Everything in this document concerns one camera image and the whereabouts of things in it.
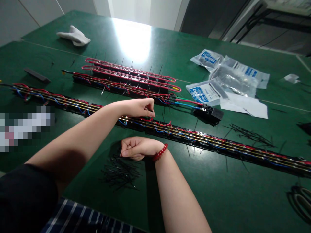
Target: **white glove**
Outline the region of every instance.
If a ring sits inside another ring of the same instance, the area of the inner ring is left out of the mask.
[[[70,30],[68,33],[58,32],[56,33],[56,35],[61,38],[72,40],[75,46],[84,46],[91,41],[89,38],[86,38],[82,32],[80,32],[72,25],[70,26]]]

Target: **red bead bracelet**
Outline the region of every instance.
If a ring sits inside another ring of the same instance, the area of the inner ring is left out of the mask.
[[[158,161],[160,159],[160,157],[162,156],[162,154],[164,153],[164,151],[166,150],[168,144],[165,143],[164,144],[164,147],[162,150],[160,150],[158,153],[156,153],[156,155],[153,157],[152,161],[155,162],[155,161]]]

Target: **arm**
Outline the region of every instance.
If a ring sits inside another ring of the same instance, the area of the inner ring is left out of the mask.
[[[134,99],[111,103],[54,139],[26,163],[52,174],[59,195],[90,160],[123,115],[155,116],[153,99]]]
[[[122,141],[121,156],[141,160],[144,155],[153,156],[164,144],[142,137]],[[166,232],[212,232],[204,213],[167,149],[155,163],[161,207]]]

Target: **blue label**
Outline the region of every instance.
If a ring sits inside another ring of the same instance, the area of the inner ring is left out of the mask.
[[[212,57],[212,55],[206,51],[201,55],[201,57],[204,57],[207,62],[212,64],[215,64],[215,62],[217,61],[216,58]]]
[[[253,78],[255,78],[256,74],[258,72],[256,70],[254,70],[253,68],[248,67],[245,74],[248,76],[252,76]]]
[[[199,102],[199,103],[208,102],[208,99],[206,98],[206,96],[204,95],[204,93],[200,87],[191,88],[189,91],[190,91],[190,94],[192,95],[193,99],[196,102]]]

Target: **striped clothing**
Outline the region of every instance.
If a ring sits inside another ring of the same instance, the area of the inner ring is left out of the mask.
[[[41,233],[144,233],[77,202],[61,198]]]

